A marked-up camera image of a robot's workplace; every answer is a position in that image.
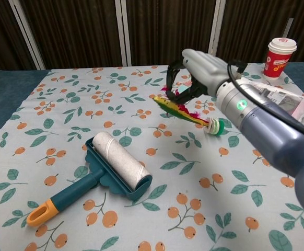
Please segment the right black grey robot hand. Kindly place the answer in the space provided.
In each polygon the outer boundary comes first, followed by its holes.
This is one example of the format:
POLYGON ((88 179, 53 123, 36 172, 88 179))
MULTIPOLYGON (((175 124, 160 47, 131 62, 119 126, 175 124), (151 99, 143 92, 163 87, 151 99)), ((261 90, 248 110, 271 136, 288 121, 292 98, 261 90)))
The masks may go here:
POLYGON ((166 77, 166 96, 176 103, 184 104, 201 95, 216 96, 218 88, 230 77, 227 72, 227 63, 220 58, 185 49, 182 51, 182 58, 168 65, 166 77), (191 74, 191 86, 185 91, 176 95, 173 91, 173 83, 181 69, 187 69, 191 74))

